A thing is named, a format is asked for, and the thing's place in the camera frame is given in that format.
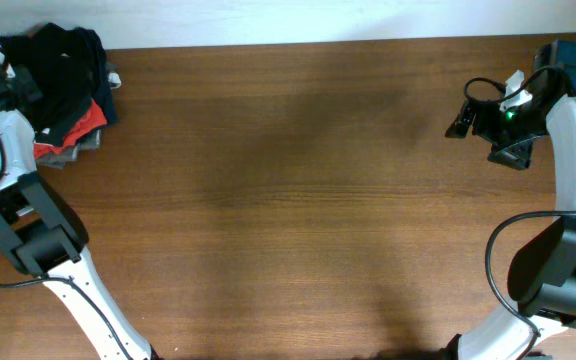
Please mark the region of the black Sydrogen t-shirt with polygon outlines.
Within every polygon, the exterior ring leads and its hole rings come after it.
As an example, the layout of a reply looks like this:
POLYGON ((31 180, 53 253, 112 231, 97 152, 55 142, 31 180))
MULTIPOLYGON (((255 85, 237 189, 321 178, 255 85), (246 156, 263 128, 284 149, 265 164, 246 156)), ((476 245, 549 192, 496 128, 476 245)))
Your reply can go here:
POLYGON ((61 147, 92 106, 92 57, 72 31, 48 23, 32 35, 1 36, 6 59, 26 68, 41 92, 28 120, 36 141, 61 147))

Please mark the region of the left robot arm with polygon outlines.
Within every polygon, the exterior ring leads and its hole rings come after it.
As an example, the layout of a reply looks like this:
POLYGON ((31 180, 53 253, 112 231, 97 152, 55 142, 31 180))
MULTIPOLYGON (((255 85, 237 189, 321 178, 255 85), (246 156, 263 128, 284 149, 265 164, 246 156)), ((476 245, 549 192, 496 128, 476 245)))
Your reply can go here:
POLYGON ((37 171, 24 112, 39 96, 0 46, 0 252, 24 286, 42 284, 61 300, 100 358, 155 359, 98 275, 83 222, 37 171))

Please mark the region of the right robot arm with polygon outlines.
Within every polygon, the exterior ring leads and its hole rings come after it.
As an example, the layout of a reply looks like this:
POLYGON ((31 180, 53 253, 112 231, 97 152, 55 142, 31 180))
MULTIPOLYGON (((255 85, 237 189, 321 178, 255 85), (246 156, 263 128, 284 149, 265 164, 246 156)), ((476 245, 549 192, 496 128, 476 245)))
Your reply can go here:
POLYGON ((442 359, 539 359, 536 345, 576 329, 576 43, 541 47, 530 77, 518 71, 494 87, 495 100, 465 96, 446 137, 479 136, 491 145, 489 161, 515 170, 528 169, 535 141, 550 138, 556 206, 512 216, 493 230, 484 268, 499 305, 441 349, 442 359), (536 218, 552 222, 515 254, 503 295, 492 274, 494 244, 510 225, 536 218))

